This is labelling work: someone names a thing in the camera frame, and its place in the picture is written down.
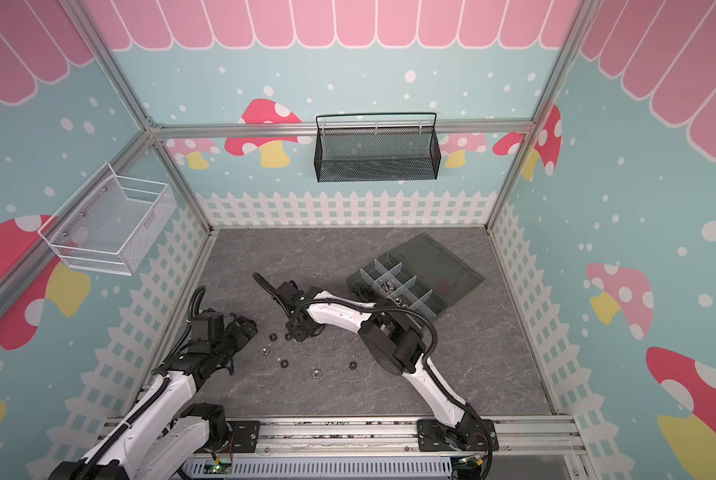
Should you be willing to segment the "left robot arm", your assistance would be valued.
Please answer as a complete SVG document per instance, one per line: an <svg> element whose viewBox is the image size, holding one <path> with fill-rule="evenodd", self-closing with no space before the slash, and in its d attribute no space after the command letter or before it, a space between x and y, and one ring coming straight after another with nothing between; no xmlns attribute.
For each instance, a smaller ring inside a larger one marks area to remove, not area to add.
<svg viewBox="0 0 716 480"><path fill-rule="evenodd" d="M191 400L258 333L257 322L208 309L194 313L189 337L154 370L155 379L133 409L77 461L63 461L52 479L169 479L199 450L231 444L233 429L221 405Z"/></svg>

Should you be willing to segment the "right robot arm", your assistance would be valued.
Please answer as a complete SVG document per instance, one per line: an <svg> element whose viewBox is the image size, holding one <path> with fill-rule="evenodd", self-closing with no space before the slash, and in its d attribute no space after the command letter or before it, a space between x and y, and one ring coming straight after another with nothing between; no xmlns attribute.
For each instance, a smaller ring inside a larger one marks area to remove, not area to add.
<svg viewBox="0 0 716 480"><path fill-rule="evenodd" d="M286 328L296 341L327 326L357 334L384 370L405 379L427 403L449 444L460 450L490 446L486 422L432 363L438 335L424 316L388 299L361 303L315 287L303 291L292 282L265 289L284 310Z"/></svg>

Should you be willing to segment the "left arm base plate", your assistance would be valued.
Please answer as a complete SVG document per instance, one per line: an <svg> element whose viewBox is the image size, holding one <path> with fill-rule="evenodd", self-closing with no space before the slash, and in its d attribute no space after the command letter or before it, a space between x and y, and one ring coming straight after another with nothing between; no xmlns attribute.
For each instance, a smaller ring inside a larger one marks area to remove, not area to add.
<svg viewBox="0 0 716 480"><path fill-rule="evenodd" d="M260 439L261 422L256 420L228 420L228 437L217 454L255 453Z"/></svg>

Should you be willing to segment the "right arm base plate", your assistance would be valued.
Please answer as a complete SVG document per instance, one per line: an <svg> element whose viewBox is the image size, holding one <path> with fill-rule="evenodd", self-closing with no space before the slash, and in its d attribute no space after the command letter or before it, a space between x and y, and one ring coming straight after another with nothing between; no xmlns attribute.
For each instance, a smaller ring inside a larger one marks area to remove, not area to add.
<svg viewBox="0 0 716 480"><path fill-rule="evenodd" d="M468 415L456 427L448 427L435 419L418 420L417 438L422 452L488 452L500 449L494 422L476 421Z"/></svg>

